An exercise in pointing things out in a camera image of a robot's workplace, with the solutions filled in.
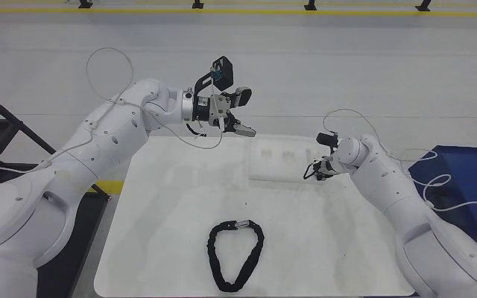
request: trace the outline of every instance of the black cable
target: black cable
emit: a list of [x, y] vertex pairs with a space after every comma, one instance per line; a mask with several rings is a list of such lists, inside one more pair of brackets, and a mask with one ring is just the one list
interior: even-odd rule
[[[256, 242], [256, 246], [252, 249], [252, 252], [245, 261], [244, 265], [242, 266], [240, 273], [237, 276], [236, 282], [231, 284], [224, 280], [221, 272], [221, 264], [218, 261], [217, 255], [215, 254], [215, 238], [220, 231], [232, 231], [238, 229], [238, 227], [249, 227], [253, 229], [256, 233], [256, 237], [258, 241]], [[220, 291], [234, 293], [240, 291], [247, 282], [247, 280], [252, 275], [253, 270], [255, 269], [256, 265], [259, 263], [260, 253], [263, 248], [263, 241], [265, 237], [263, 235], [262, 228], [254, 223], [251, 220], [242, 221], [237, 223], [236, 221], [225, 221], [220, 223], [217, 226], [214, 226], [212, 231], [210, 231], [209, 241], [207, 242], [207, 254], [209, 255], [209, 263], [210, 269], [212, 270], [212, 276], [215, 280], [215, 284]]]
[[310, 175], [307, 176], [308, 171], [310, 170], [310, 167], [312, 167], [313, 165], [314, 165], [314, 163], [311, 163], [311, 164], [308, 165], [308, 167], [306, 168], [305, 173], [303, 174], [303, 179], [307, 180], [308, 178], [310, 178], [311, 176], [316, 174], [316, 171], [313, 170], [313, 172]]
[[164, 108], [163, 108], [163, 107], [161, 107], [159, 104], [155, 104], [155, 103], [153, 103], [153, 102], [150, 102], [150, 101], [149, 101], [149, 102], [147, 102], [146, 104], [153, 104], [154, 106], [158, 106], [158, 107], [160, 107], [160, 108], [161, 108], [161, 109], [162, 109], [164, 112], [167, 112], [167, 111], [166, 111], [166, 110], [164, 110]]
[[189, 123], [186, 124], [187, 129], [194, 135], [194, 136], [203, 136], [206, 137], [206, 133], [197, 133], [195, 130], [192, 129], [192, 127], [189, 125]]

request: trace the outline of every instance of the cable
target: cable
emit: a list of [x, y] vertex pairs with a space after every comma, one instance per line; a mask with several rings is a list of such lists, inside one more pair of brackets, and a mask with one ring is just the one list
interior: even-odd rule
[[124, 104], [129, 104], [129, 105], [131, 105], [131, 106], [138, 107], [138, 108], [140, 108], [141, 110], [145, 111], [146, 113], [148, 113], [149, 115], [151, 115], [152, 118], [153, 118], [160, 126], [164, 127], [166, 130], [169, 130], [169, 131], [170, 131], [174, 136], [176, 136], [180, 141], [182, 141], [182, 142], [184, 142], [184, 143], [186, 143], [186, 144], [188, 144], [188, 145], [190, 145], [190, 146], [192, 146], [192, 147], [199, 148], [199, 149], [214, 149], [214, 148], [216, 148], [217, 146], [219, 146], [220, 143], [222, 142], [223, 133], [222, 133], [222, 131], [221, 131], [221, 138], [218, 140], [218, 143], [215, 144], [215, 145], [213, 145], [212, 147], [202, 147], [202, 146], [194, 145], [194, 144], [192, 144], [192, 143], [187, 142], [185, 139], [182, 139], [179, 135], [177, 135], [177, 134], [176, 134], [171, 128], [169, 128], [167, 125], [162, 124], [150, 110], [148, 110], [148, 109], [146, 109], [146, 108], [144, 108], [144, 107], [141, 107], [141, 106], [139, 106], [138, 104], [132, 104], [132, 103], [128, 103], [128, 102], [126, 102], [126, 101], [125, 101]]
[[370, 126], [371, 128], [373, 129], [374, 131], [374, 134], [376, 135], [376, 138], [378, 139], [378, 143], [381, 144], [381, 141], [379, 141], [379, 135], [378, 133], [376, 132], [376, 129], [374, 128], [374, 126], [367, 120], [367, 118], [361, 114], [360, 112], [356, 111], [356, 110], [353, 110], [353, 109], [337, 109], [337, 110], [333, 110], [333, 111], [330, 111], [328, 112], [325, 117], [323, 118], [323, 127], [325, 130], [327, 130], [329, 133], [335, 133], [334, 131], [332, 130], [329, 130], [326, 125], [325, 125], [325, 120], [326, 118], [330, 117], [332, 114], [336, 113], [336, 112], [339, 112], [339, 111], [350, 111], [350, 112], [355, 112], [356, 114], [360, 115]]
[[[442, 183], [433, 183], [435, 180], [438, 180], [438, 179], [443, 178], [443, 177], [448, 177], [448, 178], [447, 178], [446, 181], [444, 181]], [[427, 188], [429, 186], [436, 186], [438, 184], [440, 184], [440, 186], [443, 186], [444, 184], [448, 183], [450, 181], [450, 179], [451, 179], [451, 176], [449, 174], [442, 174], [440, 176], [435, 177], [431, 181], [429, 181], [429, 183], [427, 185], [424, 185], [424, 189], [423, 189], [424, 201], [426, 202], [426, 205], [429, 206], [429, 208], [431, 208], [432, 210], [437, 211], [437, 212], [447, 212], [447, 211], [454, 210], [454, 209], [457, 209], [457, 208], [461, 208], [461, 207], [464, 207], [464, 206], [467, 206], [467, 205], [477, 204], [477, 201], [473, 201], [473, 202], [466, 202], [466, 203], [458, 204], [456, 206], [445, 208], [445, 209], [434, 208], [434, 204], [431, 203], [430, 200], [427, 200], [427, 197], [426, 197]]]
[[[381, 141], [379, 140], [379, 135], [376, 131], [376, 128], [374, 128], [374, 126], [367, 120], [366, 116], [364, 116], [363, 114], [361, 114], [360, 112], [356, 111], [356, 110], [353, 110], [353, 109], [337, 109], [337, 110], [333, 110], [333, 111], [330, 111], [328, 112], [325, 117], [323, 118], [323, 127], [325, 130], [327, 130], [328, 132], [330, 133], [335, 133], [334, 131], [332, 130], [329, 130], [327, 127], [326, 127], [326, 124], [325, 124], [325, 120], [326, 118], [328, 118], [329, 116], [331, 116], [332, 114], [336, 113], [336, 112], [339, 112], [339, 111], [350, 111], [350, 112], [355, 112], [356, 114], [360, 115], [369, 125], [370, 127], [373, 129], [373, 132], [374, 134], [376, 135], [376, 138], [378, 140], [378, 143], [379, 145], [382, 147], [382, 149], [386, 152], [386, 154], [392, 158], [392, 159], [395, 159], [396, 161], [399, 162], [399, 165], [401, 166], [401, 170], [402, 172], [408, 176], [414, 183], [420, 185], [420, 186], [424, 186], [424, 189], [423, 189], [423, 199], [424, 199], [424, 202], [426, 203], [427, 206], [429, 206], [429, 208], [431, 208], [432, 210], [434, 211], [437, 211], [437, 212], [446, 212], [446, 211], [449, 211], [449, 210], [453, 210], [453, 209], [457, 209], [457, 208], [460, 208], [462, 206], [467, 206], [467, 205], [470, 205], [470, 204], [477, 204], [477, 201], [473, 201], [473, 202], [466, 202], [466, 203], [462, 203], [460, 205], [457, 205], [457, 206], [453, 206], [453, 207], [450, 207], [450, 208], [447, 208], [447, 209], [436, 209], [434, 208], [434, 205], [431, 203], [431, 201], [427, 200], [427, 197], [426, 197], [426, 191], [429, 187], [440, 187], [440, 186], [444, 186], [445, 184], [447, 184], [451, 179], [452, 179], [452, 176], [450, 174], [442, 174], [442, 175], [439, 175], [437, 177], [434, 177], [433, 179], [431, 179], [428, 183], [422, 183], [422, 182], [419, 182], [417, 180], [415, 180], [411, 174], [409, 173], [409, 171], [407, 169], [404, 168], [404, 165], [402, 164], [403, 162], [423, 162], [423, 161], [426, 161], [426, 160], [430, 160], [430, 159], [434, 159], [438, 156], [437, 152], [433, 151], [433, 150], [427, 150], [427, 149], [420, 149], [420, 148], [410, 148], [410, 149], [406, 149], [404, 152], [406, 151], [411, 151], [411, 150], [419, 150], [419, 151], [425, 151], [425, 152], [428, 152], [428, 153], [433, 153], [434, 155], [432, 156], [429, 156], [429, 157], [423, 157], [423, 158], [420, 158], [420, 159], [402, 159], [402, 158], [398, 158], [398, 157], [395, 157], [382, 143]], [[436, 180], [440, 179], [440, 178], [443, 178], [443, 177], [447, 177], [447, 179], [442, 182], [442, 183], [435, 183]]]
[[164, 108], [163, 108], [163, 107], [161, 107], [159, 104], [156, 104], [156, 103], [154, 103], [154, 102], [152, 102], [152, 101], [149, 101], [149, 102], [147, 102], [146, 104], [153, 104], [154, 106], [158, 106], [158, 107], [160, 107], [160, 108], [161, 108], [161, 110], [163, 110], [164, 112], [167, 112], [167, 111], [166, 111], [166, 110], [164, 110]]
[[129, 64], [129, 67], [131, 68], [131, 76], [130, 76], [130, 79], [129, 79], [129, 83], [127, 84], [126, 88], [124, 88], [121, 93], [119, 93], [119, 95], [116, 97], [116, 100], [119, 98], [119, 96], [121, 96], [124, 91], [127, 90], [127, 88], [129, 88], [129, 85], [131, 85], [131, 83], [133, 82], [133, 78], [134, 78], [134, 66], [133, 66], [133, 61], [131, 61], [131, 59], [121, 50], [118, 50], [117, 48], [110, 48], [110, 47], [105, 47], [105, 48], [99, 48], [97, 49], [96, 51], [92, 52], [91, 55], [88, 57], [88, 60], [86, 62], [86, 78], [88, 79], [88, 84], [89, 86], [91, 87], [91, 90], [99, 97], [99, 98], [103, 98], [104, 100], [106, 101], [109, 101], [110, 99], [109, 98], [105, 98], [104, 96], [102, 96], [101, 94], [99, 94], [99, 92], [96, 90], [96, 88], [94, 87], [94, 85], [92, 84], [91, 82], [91, 79], [89, 78], [89, 71], [88, 71], [88, 66], [89, 66], [89, 61], [91, 60], [91, 58], [96, 54], [98, 53], [99, 51], [103, 51], [103, 50], [113, 50], [113, 51], [117, 51], [118, 53], [120, 53], [121, 55], [123, 55], [124, 58], [126, 58], [127, 60], [127, 63]]

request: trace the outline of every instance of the white table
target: white table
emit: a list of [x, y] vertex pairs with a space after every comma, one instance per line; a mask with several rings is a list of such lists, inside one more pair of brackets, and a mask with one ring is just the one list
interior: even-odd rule
[[[203, 145], [216, 139], [198, 139]], [[95, 277], [103, 297], [223, 297], [206, 254], [211, 228], [251, 219], [265, 234], [238, 297], [408, 296], [394, 233], [348, 175], [322, 186], [248, 180], [250, 139], [200, 150], [151, 137], [134, 156]], [[234, 282], [256, 243], [251, 229], [215, 246]]]

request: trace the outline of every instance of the white cable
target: white cable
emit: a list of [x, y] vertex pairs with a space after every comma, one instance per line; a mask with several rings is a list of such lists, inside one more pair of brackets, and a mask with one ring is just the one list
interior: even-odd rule
[[91, 90], [99, 97], [99, 98], [103, 98], [105, 101], [110, 101], [109, 98], [105, 98], [104, 96], [102, 96], [101, 94], [99, 94], [99, 92], [96, 90], [95, 86], [92, 84], [91, 82], [91, 79], [89, 78], [89, 70], [88, 70], [88, 66], [89, 66], [89, 61], [91, 60], [91, 58], [96, 54], [98, 53], [99, 51], [103, 51], [103, 50], [113, 50], [113, 51], [117, 51], [118, 53], [120, 53], [121, 55], [123, 55], [124, 58], [126, 58], [126, 61], [127, 63], [129, 64], [129, 67], [131, 68], [131, 76], [130, 76], [130, 79], [129, 79], [129, 83], [127, 84], [126, 88], [124, 88], [121, 93], [119, 93], [118, 96], [116, 96], [116, 100], [119, 98], [119, 96], [121, 96], [124, 91], [127, 90], [127, 88], [129, 88], [129, 85], [131, 85], [131, 83], [133, 82], [133, 79], [134, 79], [134, 66], [133, 66], [133, 61], [131, 61], [131, 59], [121, 50], [118, 50], [117, 48], [99, 48], [97, 49], [96, 51], [92, 52], [91, 55], [88, 57], [88, 60], [86, 62], [86, 78], [88, 79], [88, 84], [89, 86], [91, 87]]
[[[438, 179], [443, 178], [443, 177], [448, 177], [448, 178], [447, 178], [446, 181], [444, 181], [442, 183], [433, 183], [435, 180], [438, 180]], [[461, 208], [461, 207], [464, 207], [464, 206], [467, 206], [467, 205], [477, 204], [477, 201], [473, 201], [473, 202], [466, 202], [466, 203], [458, 204], [456, 206], [445, 208], [445, 209], [434, 208], [434, 204], [431, 203], [431, 201], [427, 200], [427, 197], [426, 197], [427, 188], [429, 186], [436, 186], [437, 184], [440, 184], [442, 186], [442, 185], [448, 183], [450, 181], [450, 179], [451, 178], [450, 178], [449, 174], [443, 174], [443, 175], [437, 176], [434, 179], [432, 179], [431, 181], [429, 181], [429, 183], [427, 185], [424, 185], [424, 189], [423, 189], [424, 201], [426, 202], [426, 205], [429, 206], [429, 208], [431, 208], [432, 210], [437, 211], [437, 212], [447, 212], [447, 211], [454, 210], [454, 209], [457, 209], [457, 208]]]
[[9, 172], [13, 172], [13, 173], [26, 174], [26, 173], [31, 173], [31, 172], [36, 171], [37, 168], [38, 168], [38, 166], [35, 167], [35, 168], [32, 168], [32, 169], [29, 170], [29, 171], [20, 171], [20, 170], [15, 170], [15, 169], [13, 169], [13, 168], [1, 168], [1, 167], [0, 167], [0, 170], [9, 171]]
[[[129, 63], [129, 66], [131, 68], [131, 76], [130, 76], [130, 80], [129, 80], [129, 83], [127, 84], [127, 86], [116, 96], [116, 98], [114, 100], [110, 100], [109, 98], [105, 98], [104, 96], [102, 96], [101, 94], [99, 94], [99, 92], [95, 89], [94, 85], [92, 84], [91, 82], [91, 79], [89, 78], [89, 69], [88, 69], [88, 66], [89, 66], [89, 61], [91, 60], [91, 58], [96, 54], [98, 53], [99, 51], [102, 51], [102, 50], [114, 50], [114, 51], [117, 51], [119, 52], [120, 54], [122, 54], [124, 56], [124, 58], [126, 58], [126, 61]], [[99, 48], [97, 49], [96, 51], [92, 52], [91, 55], [88, 57], [88, 60], [86, 62], [86, 78], [88, 79], [88, 83], [89, 83], [89, 86], [91, 87], [92, 91], [100, 98], [103, 98], [104, 100], [106, 101], [109, 101], [111, 102], [112, 104], [106, 109], [106, 112], [103, 113], [103, 115], [101, 115], [101, 117], [99, 117], [98, 120], [96, 120], [96, 127], [99, 125], [99, 122], [101, 120], [103, 120], [103, 118], [113, 109], [113, 107], [116, 105], [116, 102], [117, 100], [119, 99], [119, 97], [124, 93], [124, 91], [127, 90], [127, 88], [129, 88], [129, 85], [131, 85], [131, 83], [133, 82], [133, 78], [134, 78], [134, 67], [133, 67], [133, 63], [131, 61], [131, 59], [122, 51], [118, 50], [117, 48]], [[29, 170], [29, 171], [18, 171], [18, 170], [14, 170], [14, 169], [11, 169], [11, 168], [0, 168], [0, 170], [5, 170], [5, 171], [11, 171], [11, 172], [14, 172], [14, 173], [20, 173], [20, 174], [26, 174], [26, 173], [31, 173], [33, 171], [37, 171], [39, 169], [42, 169], [42, 168], [46, 168], [48, 167], [50, 164], [51, 164], [51, 161], [53, 161], [54, 159], [56, 159], [57, 157], [61, 156], [62, 154], [68, 152], [68, 151], [71, 151], [73, 149], [76, 149], [76, 148], [79, 148], [81, 146], [84, 146], [86, 144], [89, 144], [92, 140], [93, 140], [93, 130], [95, 130], [95, 128], [92, 128], [90, 130], [90, 134], [89, 134], [89, 140], [86, 141], [86, 142], [83, 142], [83, 143], [80, 143], [78, 145], [74, 145], [74, 146], [71, 146], [70, 148], [67, 148], [67, 149], [59, 149], [57, 152], [55, 152], [53, 155], [51, 155], [49, 158], [45, 159], [44, 161], [42, 161], [40, 164], [38, 164], [37, 167]]]
[[[381, 145], [382, 149], [386, 152], [386, 154], [392, 158], [392, 159], [395, 159], [396, 161], [399, 162], [399, 165], [401, 166], [401, 169], [402, 169], [402, 172], [408, 176], [412, 181], [414, 181], [416, 184], [419, 184], [420, 186], [424, 186], [424, 189], [423, 189], [423, 199], [424, 201], [426, 202], [426, 205], [429, 206], [429, 208], [431, 208], [432, 210], [434, 211], [437, 211], [437, 212], [445, 212], [445, 211], [449, 211], [449, 210], [453, 210], [453, 209], [457, 209], [457, 208], [460, 208], [462, 206], [467, 206], [467, 205], [470, 205], [470, 204], [477, 204], [477, 201], [473, 201], [473, 202], [466, 202], [466, 203], [462, 203], [460, 205], [457, 205], [457, 206], [453, 206], [453, 207], [450, 207], [450, 208], [447, 208], [447, 209], [436, 209], [434, 208], [434, 205], [431, 203], [431, 201], [427, 200], [427, 197], [426, 197], [426, 191], [429, 187], [439, 187], [439, 186], [443, 186], [445, 184], [447, 184], [451, 179], [452, 179], [452, 176], [450, 174], [442, 174], [442, 175], [439, 175], [437, 177], [434, 177], [431, 181], [429, 181], [428, 183], [422, 183], [422, 182], [419, 182], [417, 180], [415, 180], [411, 174], [409, 173], [409, 171], [407, 169], [404, 168], [404, 165], [402, 165], [402, 162], [423, 162], [423, 161], [426, 161], [426, 160], [430, 160], [430, 159], [434, 159], [437, 157], [437, 152], [433, 151], [433, 150], [427, 150], [427, 149], [420, 149], [420, 148], [410, 148], [410, 149], [406, 149], [404, 152], [406, 151], [411, 151], [411, 150], [420, 150], [420, 151], [425, 151], [425, 152], [428, 152], [428, 153], [433, 153], [434, 155], [433, 156], [429, 156], [429, 157], [423, 157], [423, 158], [420, 158], [420, 159], [402, 159], [402, 158], [398, 158], [398, 157], [395, 157], [382, 143], [381, 141], [379, 140], [379, 135], [376, 131], [376, 128], [374, 128], [374, 126], [367, 120], [367, 118], [361, 114], [360, 112], [356, 111], [356, 110], [353, 110], [353, 109], [337, 109], [337, 110], [333, 110], [331, 112], [328, 112], [325, 117], [323, 118], [323, 127], [325, 130], [327, 130], [328, 132], [330, 133], [334, 133], [334, 131], [332, 130], [329, 130], [326, 125], [325, 125], [325, 120], [326, 118], [328, 118], [330, 115], [338, 112], [338, 111], [350, 111], [350, 112], [355, 112], [356, 114], [360, 115], [369, 125], [370, 127], [373, 129], [374, 131], [374, 134], [376, 135], [376, 138], [378, 140], [378, 143], [379, 145]], [[442, 182], [442, 183], [435, 183], [436, 180], [440, 179], [440, 178], [443, 178], [443, 177], [447, 177], [447, 179]]]
[[169, 131], [170, 131], [174, 136], [176, 136], [180, 141], [182, 141], [182, 142], [184, 142], [184, 143], [186, 143], [187, 145], [190, 145], [190, 146], [192, 146], [192, 147], [199, 148], [199, 149], [214, 149], [214, 148], [216, 148], [217, 146], [219, 146], [220, 143], [222, 142], [223, 133], [222, 133], [222, 131], [221, 131], [221, 138], [218, 140], [218, 143], [215, 144], [215, 145], [213, 145], [212, 147], [202, 147], [202, 146], [194, 145], [194, 144], [192, 144], [192, 143], [187, 142], [185, 139], [182, 139], [179, 135], [177, 135], [177, 134], [176, 134], [171, 128], [169, 128], [167, 125], [162, 124], [162, 123], [156, 118], [156, 116], [155, 116], [150, 110], [146, 109], [145, 107], [141, 107], [141, 106], [139, 106], [138, 104], [128, 103], [128, 102], [126, 102], [126, 101], [125, 101], [124, 104], [129, 104], [129, 105], [131, 105], [131, 106], [138, 107], [138, 108], [140, 108], [141, 110], [145, 111], [146, 113], [148, 113], [149, 115], [151, 115], [152, 118], [153, 118], [160, 126], [164, 127], [166, 130], [169, 130]]
[[[89, 61], [91, 60], [91, 58], [96, 54], [98, 53], [99, 51], [102, 51], [102, 50], [113, 50], [113, 51], [117, 51], [118, 53], [122, 54], [124, 56], [124, 58], [126, 58], [126, 61], [128, 62], [129, 66], [130, 66], [130, 69], [131, 69], [131, 76], [130, 76], [130, 80], [129, 80], [129, 83], [126, 85], [126, 87], [116, 96], [116, 98], [114, 100], [110, 99], [110, 98], [105, 98], [104, 96], [102, 96], [98, 90], [96, 90], [96, 88], [94, 87], [90, 77], [89, 77]], [[91, 87], [92, 91], [99, 97], [99, 98], [102, 98], [104, 99], [105, 101], [109, 101], [111, 103], [111, 105], [107, 108], [107, 110], [104, 112], [103, 115], [101, 115], [101, 117], [99, 117], [99, 119], [96, 121], [96, 127], [99, 125], [99, 122], [101, 120], [103, 120], [103, 118], [114, 108], [114, 106], [117, 104], [117, 100], [119, 99], [119, 97], [129, 88], [129, 86], [131, 85], [131, 83], [133, 82], [133, 78], [134, 78], [134, 66], [133, 66], [133, 62], [131, 61], [131, 59], [123, 52], [123, 51], [120, 51], [118, 50], [117, 48], [110, 48], [110, 47], [106, 47], [106, 48], [99, 48], [97, 49], [96, 51], [92, 52], [91, 55], [88, 57], [88, 60], [86, 62], [86, 78], [88, 80], [88, 84], [89, 86]], [[214, 84], [213, 84], [213, 77], [211, 75], [211, 80], [212, 80], [212, 97], [214, 99], [214, 103], [215, 103], [215, 109], [217, 110], [217, 104], [216, 104], [216, 101], [215, 101], [215, 96], [214, 96]], [[151, 113], [149, 110], [145, 109], [144, 107], [141, 107], [139, 105], [136, 105], [136, 104], [131, 104], [131, 103], [128, 103], [126, 101], [124, 101], [124, 104], [129, 104], [129, 105], [133, 105], [135, 107], [138, 107], [140, 108], [141, 110], [144, 110], [146, 111], [147, 113], [149, 113], [153, 119], [159, 123], [162, 127], [165, 127], [167, 130], [169, 130], [174, 136], [176, 136], [180, 141], [192, 146], [192, 147], [195, 147], [195, 148], [200, 148], [200, 149], [213, 149], [213, 148], [216, 148], [217, 146], [220, 145], [220, 143], [222, 142], [222, 136], [223, 136], [223, 133], [222, 133], [222, 129], [220, 128], [219, 126], [219, 130], [221, 131], [221, 137], [218, 141], [218, 143], [212, 147], [201, 147], [201, 146], [197, 146], [197, 145], [194, 145], [192, 143], [189, 143], [187, 142], [186, 140], [182, 139], [180, 136], [178, 136], [171, 128], [169, 128], [168, 126], [160, 123], [160, 121], [158, 119], [156, 119], [156, 117], [154, 116], [153, 113]], [[54, 153], [53, 155], [51, 155], [49, 158], [45, 159], [44, 161], [42, 161], [40, 164], [38, 164], [37, 167], [29, 170], [29, 171], [19, 171], [19, 170], [15, 170], [15, 169], [12, 169], [12, 168], [0, 168], [0, 170], [4, 170], [4, 171], [10, 171], [10, 172], [14, 172], [14, 173], [20, 173], [20, 174], [26, 174], [26, 173], [31, 173], [33, 171], [37, 171], [41, 168], [46, 168], [48, 167], [50, 164], [51, 164], [51, 161], [53, 161], [54, 159], [56, 159], [57, 157], [61, 156], [62, 154], [70, 151], [70, 150], [73, 150], [73, 149], [76, 149], [76, 148], [79, 148], [81, 146], [84, 146], [86, 144], [89, 144], [92, 140], [93, 140], [93, 130], [95, 130], [95, 128], [92, 128], [90, 130], [90, 138], [88, 141], [86, 142], [83, 142], [83, 143], [80, 143], [78, 145], [75, 145], [75, 146], [71, 146], [70, 148], [67, 148], [67, 149], [64, 149], [64, 150], [59, 150], [57, 151], [56, 153]]]

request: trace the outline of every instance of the metal bracket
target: metal bracket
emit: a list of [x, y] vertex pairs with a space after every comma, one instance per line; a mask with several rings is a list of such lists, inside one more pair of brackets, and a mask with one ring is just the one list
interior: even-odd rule
[[431, 11], [429, 9], [429, 5], [431, 4], [431, 0], [424, 0], [423, 3], [419, 6], [416, 6], [418, 11]]
[[192, 9], [202, 9], [203, 3], [200, 0], [194, 0], [194, 4], [192, 4]]
[[88, 0], [80, 0], [80, 3], [78, 8], [90, 8], [92, 6], [92, 2], [88, 2]]
[[305, 10], [316, 10], [315, 0], [309, 0], [308, 4], [305, 5]]

